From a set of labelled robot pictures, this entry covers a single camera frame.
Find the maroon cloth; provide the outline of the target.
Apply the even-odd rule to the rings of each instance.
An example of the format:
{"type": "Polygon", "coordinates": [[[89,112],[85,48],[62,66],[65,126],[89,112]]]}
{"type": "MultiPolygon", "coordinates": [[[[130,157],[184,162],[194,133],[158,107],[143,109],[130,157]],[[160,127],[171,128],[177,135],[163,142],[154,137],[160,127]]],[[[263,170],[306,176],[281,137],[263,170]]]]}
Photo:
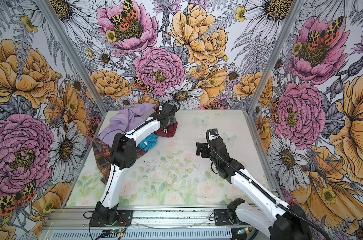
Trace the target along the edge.
{"type": "Polygon", "coordinates": [[[178,123],[174,123],[165,128],[160,128],[159,130],[155,131],[154,134],[158,137],[172,138],[176,133],[177,125],[178,123]]]}

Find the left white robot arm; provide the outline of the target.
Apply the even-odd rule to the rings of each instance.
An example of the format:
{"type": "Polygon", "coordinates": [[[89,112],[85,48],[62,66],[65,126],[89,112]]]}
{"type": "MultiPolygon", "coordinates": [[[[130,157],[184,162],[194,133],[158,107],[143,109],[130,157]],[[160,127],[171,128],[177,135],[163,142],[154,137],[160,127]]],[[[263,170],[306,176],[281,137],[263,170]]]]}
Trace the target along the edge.
{"type": "Polygon", "coordinates": [[[97,202],[90,223],[112,226],[118,219],[117,206],[119,193],[124,183],[127,169],[137,159],[137,146],[150,134],[176,123],[175,113],[181,104],[177,100],[169,100],[159,106],[159,110],[149,116],[141,125],[127,133],[114,136],[111,147],[111,167],[106,188],[101,200],[97,202]]]}

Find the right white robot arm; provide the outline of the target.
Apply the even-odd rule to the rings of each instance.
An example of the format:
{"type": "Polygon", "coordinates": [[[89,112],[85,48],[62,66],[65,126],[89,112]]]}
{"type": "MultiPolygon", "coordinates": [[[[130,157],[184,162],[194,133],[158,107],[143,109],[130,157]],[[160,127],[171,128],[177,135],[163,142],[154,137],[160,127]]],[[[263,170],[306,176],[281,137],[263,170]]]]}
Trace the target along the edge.
{"type": "Polygon", "coordinates": [[[228,205],[234,225],[247,223],[271,240],[310,240],[312,233],[304,211],[292,207],[261,185],[245,167],[230,157],[223,139],[214,129],[206,133],[206,143],[196,143],[197,155],[211,160],[218,175],[244,193],[256,206],[236,199],[228,205]]]}

